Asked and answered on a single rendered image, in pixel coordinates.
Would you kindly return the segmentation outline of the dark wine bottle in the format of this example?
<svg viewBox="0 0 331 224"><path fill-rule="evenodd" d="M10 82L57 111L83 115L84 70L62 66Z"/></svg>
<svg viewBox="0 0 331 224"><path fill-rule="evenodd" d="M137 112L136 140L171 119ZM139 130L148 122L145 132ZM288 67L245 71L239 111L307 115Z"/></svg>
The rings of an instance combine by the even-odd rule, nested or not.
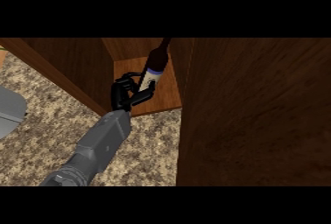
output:
<svg viewBox="0 0 331 224"><path fill-rule="evenodd" d="M139 79L139 91L149 87L152 81L158 82L168 63L168 44L170 38L164 38L159 46L149 52L148 61L143 67L142 76Z"/></svg>

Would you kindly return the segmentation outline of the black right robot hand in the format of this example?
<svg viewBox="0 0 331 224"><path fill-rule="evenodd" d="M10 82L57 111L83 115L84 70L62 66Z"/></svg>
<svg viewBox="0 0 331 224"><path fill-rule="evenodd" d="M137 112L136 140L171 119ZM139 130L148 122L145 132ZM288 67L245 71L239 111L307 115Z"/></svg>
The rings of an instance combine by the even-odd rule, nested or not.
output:
<svg viewBox="0 0 331 224"><path fill-rule="evenodd" d="M139 84L131 79L133 76L142 76L142 73L124 73L115 79L111 85L111 108L114 110L131 111L131 107L148 101L154 96L155 81L149 87L139 91Z"/></svg>

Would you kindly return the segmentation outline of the brown wooden cabinet door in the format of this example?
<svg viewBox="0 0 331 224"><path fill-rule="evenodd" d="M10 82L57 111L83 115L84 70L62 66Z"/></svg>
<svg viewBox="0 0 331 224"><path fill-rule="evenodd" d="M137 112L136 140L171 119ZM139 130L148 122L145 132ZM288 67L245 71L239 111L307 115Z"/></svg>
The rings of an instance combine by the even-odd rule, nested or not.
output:
<svg viewBox="0 0 331 224"><path fill-rule="evenodd" d="M331 38L199 38L180 186L331 186Z"/></svg>

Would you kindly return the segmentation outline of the brown wooden cabinet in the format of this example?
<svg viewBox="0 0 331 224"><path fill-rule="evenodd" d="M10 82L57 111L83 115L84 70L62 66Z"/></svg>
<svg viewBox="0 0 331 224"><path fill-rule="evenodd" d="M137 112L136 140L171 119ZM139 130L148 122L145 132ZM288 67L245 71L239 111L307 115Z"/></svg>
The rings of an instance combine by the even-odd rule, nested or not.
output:
<svg viewBox="0 0 331 224"><path fill-rule="evenodd" d="M109 88L127 72L139 72L159 38L0 38L0 46L99 114L111 111ZM192 38L170 41L170 62L152 99L133 107L142 116L183 104Z"/></svg>

